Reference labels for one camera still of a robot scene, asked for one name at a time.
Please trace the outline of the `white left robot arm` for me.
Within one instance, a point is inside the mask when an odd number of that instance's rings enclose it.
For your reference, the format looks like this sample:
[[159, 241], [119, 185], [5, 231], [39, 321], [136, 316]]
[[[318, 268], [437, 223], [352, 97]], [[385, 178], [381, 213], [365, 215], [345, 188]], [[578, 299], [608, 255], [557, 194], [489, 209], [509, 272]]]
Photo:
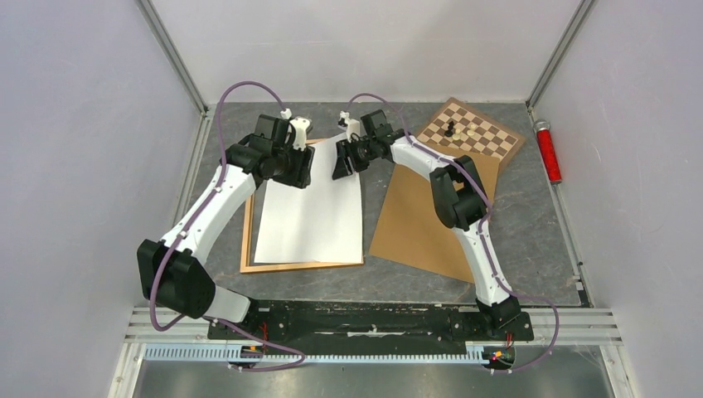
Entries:
[[262, 114], [255, 130], [224, 150], [206, 190], [185, 216], [160, 240], [144, 240], [137, 258], [143, 294], [153, 327], [164, 332], [175, 325], [158, 322], [157, 307], [177, 318], [228, 321], [238, 337], [250, 338], [260, 326], [250, 310], [251, 298], [216, 285], [204, 265], [213, 245], [236, 211], [265, 181], [304, 189], [311, 182], [314, 149], [307, 145], [310, 119]]

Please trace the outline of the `brown backing board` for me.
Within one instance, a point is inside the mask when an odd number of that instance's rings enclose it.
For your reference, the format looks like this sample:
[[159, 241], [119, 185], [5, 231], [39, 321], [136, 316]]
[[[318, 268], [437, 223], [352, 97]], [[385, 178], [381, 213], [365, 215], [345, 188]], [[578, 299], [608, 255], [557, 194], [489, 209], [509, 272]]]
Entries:
[[427, 180], [396, 166], [369, 254], [472, 284], [474, 277], [455, 234], [437, 217]]

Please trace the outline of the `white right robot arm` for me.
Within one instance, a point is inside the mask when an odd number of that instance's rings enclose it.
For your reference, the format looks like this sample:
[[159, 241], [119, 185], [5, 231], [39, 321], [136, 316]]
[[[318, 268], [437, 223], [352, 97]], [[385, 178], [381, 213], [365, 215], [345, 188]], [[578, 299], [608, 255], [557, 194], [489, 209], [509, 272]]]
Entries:
[[492, 205], [474, 161], [467, 155], [450, 158], [403, 129], [393, 129], [383, 110], [354, 119], [342, 111], [337, 122], [346, 138], [336, 144], [335, 180], [367, 170], [382, 158], [407, 167], [430, 185], [434, 211], [457, 237], [474, 277], [478, 325], [489, 338], [511, 329], [521, 305], [502, 272], [492, 245], [488, 219]]

